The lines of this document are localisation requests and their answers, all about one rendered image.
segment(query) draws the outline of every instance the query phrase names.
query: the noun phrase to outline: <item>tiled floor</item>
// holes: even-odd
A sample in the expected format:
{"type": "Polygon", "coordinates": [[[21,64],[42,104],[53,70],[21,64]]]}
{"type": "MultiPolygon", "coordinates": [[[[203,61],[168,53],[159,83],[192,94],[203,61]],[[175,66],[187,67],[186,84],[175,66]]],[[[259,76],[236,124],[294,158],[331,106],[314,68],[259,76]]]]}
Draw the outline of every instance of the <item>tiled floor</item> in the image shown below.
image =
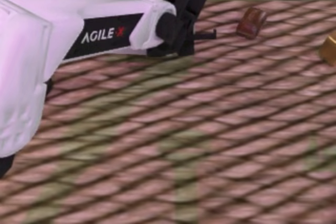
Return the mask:
{"type": "Polygon", "coordinates": [[[197,29],[219,39],[194,56],[62,66],[0,223],[334,223],[334,27],[336,2],[211,3],[197,29]],[[252,41],[234,35],[251,5],[270,13],[252,41]]]}

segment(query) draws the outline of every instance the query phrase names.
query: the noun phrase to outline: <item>agile x logo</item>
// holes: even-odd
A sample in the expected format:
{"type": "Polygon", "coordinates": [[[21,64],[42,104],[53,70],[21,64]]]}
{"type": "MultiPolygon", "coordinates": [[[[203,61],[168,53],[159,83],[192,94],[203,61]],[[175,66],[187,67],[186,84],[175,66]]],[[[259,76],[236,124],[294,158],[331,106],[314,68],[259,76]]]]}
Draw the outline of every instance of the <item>agile x logo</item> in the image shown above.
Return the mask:
{"type": "Polygon", "coordinates": [[[130,46],[142,13],[84,20],[84,28],[64,60],[130,46]]]}

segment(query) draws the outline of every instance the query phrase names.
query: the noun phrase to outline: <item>brown box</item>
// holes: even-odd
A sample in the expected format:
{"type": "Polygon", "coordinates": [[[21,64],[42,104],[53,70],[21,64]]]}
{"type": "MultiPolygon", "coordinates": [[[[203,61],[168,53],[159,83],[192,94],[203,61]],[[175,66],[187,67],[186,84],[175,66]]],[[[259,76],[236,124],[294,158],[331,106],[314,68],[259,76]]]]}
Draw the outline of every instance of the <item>brown box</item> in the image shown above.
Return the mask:
{"type": "Polygon", "coordinates": [[[267,18],[267,13],[261,9],[250,7],[240,20],[236,34],[247,39],[255,39],[267,18]]]}
{"type": "Polygon", "coordinates": [[[319,56],[327,64],[336,66],[336,31],[333,31],[325,39],[319,49],[319,56]]]}

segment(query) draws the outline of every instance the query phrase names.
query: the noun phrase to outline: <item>brown block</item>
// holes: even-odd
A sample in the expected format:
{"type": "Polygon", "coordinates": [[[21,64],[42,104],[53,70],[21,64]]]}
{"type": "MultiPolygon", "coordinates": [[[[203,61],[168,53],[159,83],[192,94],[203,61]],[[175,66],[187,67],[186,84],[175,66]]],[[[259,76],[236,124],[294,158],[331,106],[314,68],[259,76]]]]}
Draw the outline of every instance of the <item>brown block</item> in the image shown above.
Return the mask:
{"type": "Polygon", "coordinates": [[[336,31],[333,31],[325,39],[319,49],[319,56],[327,64],[333,67],[336,66],[336,31]]]}
{"type": "Polygon", "coordinates": [[[255,39],[266,19],[266,12],[258,8],[250,7],[240,20],[236,34],[247,39],[255,39]]]}

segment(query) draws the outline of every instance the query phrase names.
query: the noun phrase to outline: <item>brick surface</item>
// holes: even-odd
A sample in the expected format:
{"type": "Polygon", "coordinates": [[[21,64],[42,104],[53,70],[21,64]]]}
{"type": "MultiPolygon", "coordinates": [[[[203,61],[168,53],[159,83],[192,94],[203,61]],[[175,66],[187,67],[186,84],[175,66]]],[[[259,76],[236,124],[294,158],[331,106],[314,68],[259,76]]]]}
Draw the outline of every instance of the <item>brick surface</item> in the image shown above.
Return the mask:
{"type": "Polygon", "coordinates": [[[61,66],[0,181],[1,223],[325,224],[335,220],[333,1],[208,3],[194,56],[61,66]],[[256,40],[244,11],[269,17],[256,40]]]}

